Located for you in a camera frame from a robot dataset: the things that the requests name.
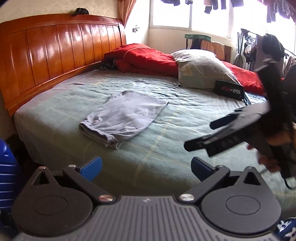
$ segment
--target hand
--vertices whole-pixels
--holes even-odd
[[[296,135],[296,124],[293,123],[294,127],[294,136]],[[291,135],[289,131],[282,130],[279,133],[275,134],[272,137],[267,138],[267,142],[269,145],[272,146],[281,146],[284,144],[291,143]],[[248,150],[253,149],[251,145],[247,146]],[[260,165],[264,165],[270,172],[278,172],[281,170],[281,168],[278,166],[278,161],[272,158],[268,158],[264,155],[262,155],[260,152],[257,151],[257,160]]]

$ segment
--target pillow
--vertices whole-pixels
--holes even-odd
[[[217,80],[239,84],[232,71],[210,51],[188,49],[172,55],[178,63],[179,84],[186,88],[212,91]]]

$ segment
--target red blanket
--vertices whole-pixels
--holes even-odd
[[[242,69],[224,61],[222,62],[233,72],[233,74],[236,76],[240,84],[244,87],[244,90],[246,92],[251,92],[258,95],[265,94],[265,90],[257,73]]]
[[[170,54],[144,44],[122,45],[104,55],[102,61],[116,60],[122,72],[171,76],[178,78],[178,64]]]

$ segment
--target green bedsheet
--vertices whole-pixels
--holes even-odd
[[[188,190],[198,183],[190,162],[194,156],[213,166],[242,171],[259,167],[245,143],[209,158],[204,150],[187,152],[186,140],[211,132],[210,121],[244,106],[208,91],[173,85],[175,79],[99,70],[72,78],[41,93],[15,114],[20,138],[31,157],[51,170],[81,164],[101,156],[103,169],[95,183],[108,192],[159,195]],[[111,94],[135,90],[169,101],[156,119],[120,149],[104,148],[78,130],[78,124]],[[293,209],[295,191],[286,189],[279,174],[263,175],[283,209]]]

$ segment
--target bed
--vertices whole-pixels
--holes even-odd
[[[30,156],[51,170],[101,156],[103,169],[94,182],[114,195],[180,193],[198,183],[190,162],[198,156],[212,165],[241,171],[261,170],[255,152],[242,143],[208,158],[188,153],[185,140],[210,133],[209,122],[240,101],[176,86],[176,79],[98,70],[104,53],[126,43],[120,21],[92,15],[32,16],[0,24],[0,84],[5,106]],[[84,136],[78,124],[123,90],[136,90],[169,104],[140,134],[120,149],[104,148]],[[283,213],[291,216],[296,192],[279,174],[264,173]]]

